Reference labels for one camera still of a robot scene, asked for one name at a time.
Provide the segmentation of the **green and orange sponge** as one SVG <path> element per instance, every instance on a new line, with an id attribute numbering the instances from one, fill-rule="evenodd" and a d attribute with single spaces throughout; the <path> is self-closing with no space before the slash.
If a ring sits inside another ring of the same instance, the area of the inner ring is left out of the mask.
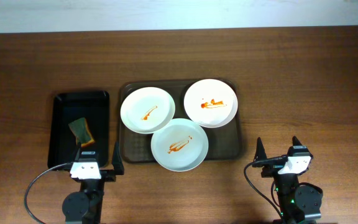
<path id="1" fill-rule="evenodd" d="M 76 144 L 79 144 L 81 147 L 87 147 L 95 143 L 86 118 L 74 120 L 68 124 L 68 127 L 75 136 Z"/>

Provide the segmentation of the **pale blue plate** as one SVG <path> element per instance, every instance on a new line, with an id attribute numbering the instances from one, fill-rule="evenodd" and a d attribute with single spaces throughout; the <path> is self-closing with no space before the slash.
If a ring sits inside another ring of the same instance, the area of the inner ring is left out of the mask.
<path id="1" fill-rule="evenodd" d="M 175 118 L 152 135 L 150 147 L 154 159 L 162 167 L 186 172 L 204 161 L 209 141 L 200 125 L 189 119 Z"/>

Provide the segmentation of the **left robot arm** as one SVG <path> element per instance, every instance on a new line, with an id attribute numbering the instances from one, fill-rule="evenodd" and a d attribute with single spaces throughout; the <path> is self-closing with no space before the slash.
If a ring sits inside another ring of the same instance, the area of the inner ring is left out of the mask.
<path id="1" fill-rule="evenodd" d="M 69 194 L 63 201 L 62 212 L 67 224 L 99 223 L 103 206 L 104 185 L 115 182 L 118 175 L 124 174 L 124 165 L 115 143 L 112 155 L 112 169 L 101 170 L 96 153 L 84 151 L 78 146 L 72 162 L 70 177 L 80 183 L 80 190 Z"/>

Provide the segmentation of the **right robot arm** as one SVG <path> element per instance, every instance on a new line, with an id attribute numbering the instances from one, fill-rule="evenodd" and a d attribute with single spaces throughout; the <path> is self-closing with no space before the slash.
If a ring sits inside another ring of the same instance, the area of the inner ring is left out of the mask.
<path id="1" fill-rule="evenodd" d="M 270 191 L 277 194 L 277 199 L 271 202 L 280 214 L 273 223 L 316 223 L 321 218 L 323 190 L 298 180 L 312 159 L 312 153 L 295 136 L 286 154 L 271 158 L 267 157 L 261 138 L 257 139 L 252 167 L 262 169 L 262 178 L 273 179 Z"/>

